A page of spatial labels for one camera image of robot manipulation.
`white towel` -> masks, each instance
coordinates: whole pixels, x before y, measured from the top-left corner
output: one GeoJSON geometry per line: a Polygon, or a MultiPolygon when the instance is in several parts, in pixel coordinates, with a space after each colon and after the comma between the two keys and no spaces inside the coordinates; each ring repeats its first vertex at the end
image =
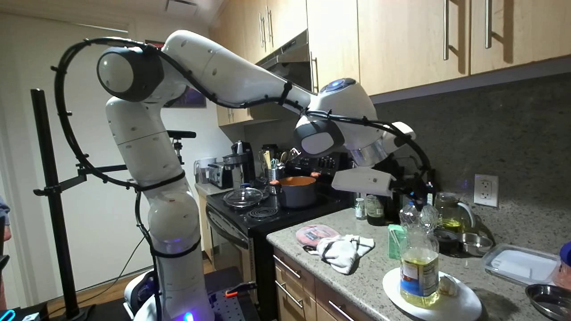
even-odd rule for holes
{"type": "Polygon", "coordinates": [[[353,264],[374,247],[373,239],[349,234],[323,238],[317,244],[315,251],[307,252],[319,255],[335,271],[347,275],[351,272],[353,264]]]}

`range hood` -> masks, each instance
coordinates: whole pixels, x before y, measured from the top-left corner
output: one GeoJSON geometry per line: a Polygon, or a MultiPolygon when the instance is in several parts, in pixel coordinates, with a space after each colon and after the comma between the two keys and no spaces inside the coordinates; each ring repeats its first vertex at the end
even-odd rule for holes
{"type": "Polygon", "coordinates": [[[270,69],[278,63],[309,62],[309,44],[307,42],[307,29],[294,39],[277,49],[260,62],[258,66],[270,69]]]}

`electrical outlet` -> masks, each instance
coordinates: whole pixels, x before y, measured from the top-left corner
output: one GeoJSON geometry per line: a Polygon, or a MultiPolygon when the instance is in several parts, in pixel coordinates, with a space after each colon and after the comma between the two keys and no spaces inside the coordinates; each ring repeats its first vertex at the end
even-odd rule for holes
{"type": "Polygon", "coordinates": [[[498,177],[476,174],[474,176],[474,203],[498,207],[498,177]]]}

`black stove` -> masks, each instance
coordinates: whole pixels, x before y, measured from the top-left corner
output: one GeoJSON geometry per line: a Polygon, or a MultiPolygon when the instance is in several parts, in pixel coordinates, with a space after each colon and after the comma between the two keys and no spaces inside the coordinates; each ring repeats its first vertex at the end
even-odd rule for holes
{"type": "Polygon", "coordinates": [[[282,208],[275,195],[268,196],[256,206],[243,209],[226,205],[223,198],[227,192],[206,197],[214,268],[218,270],[235,266],[243,274],[244,281],[256,281],[258,289],[253,299],[258,304],[262,321],[278,318],[273,248],[266,241],[266,236],[350,207],[352,193],[336,191],[331,187],[335,172],[348,168],[345,153],[332,153],[319,159],[298,157],[289,162],[285,168],[286,176],[321,173],[315,184],[317,200],[307,208],[282,208]]]}

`yellow oil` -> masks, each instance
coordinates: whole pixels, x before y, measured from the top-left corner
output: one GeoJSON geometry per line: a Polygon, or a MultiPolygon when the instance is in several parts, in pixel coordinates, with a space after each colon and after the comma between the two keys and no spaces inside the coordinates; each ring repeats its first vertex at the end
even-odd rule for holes
{"type": "MultiPolygon", "coordinates": [[[[436,254],[436,256],[433,258],[427,257],[427,258],[406,258],[405,259],[405,258],[401,257],[401,261],[404,261],[407,263],[419,264],[419,265],[427,265],[427,264],[430,264],[434,260],[438,260],[438,254],[436,254]]],[[[421,308],[430,307],[431,305],[435,304],[440,297],[440,295],[438,293],[438,289],[436,289],[436,291],[429,296],[418,296],[418,295],[408,293],[401,288],[400,289],[400,295],[408,303],[412,304],[413,306],[417,306],[417,307],[421,307],[421,308]]]]}
{"type": "Polygon", "coordinates": [[[446,228],[448,231],[452,231],[454,233],[461,233],[463,232],[462,223],[459,220],[453,218],[444,218],[442,219],[442,227],[446,228]]]}

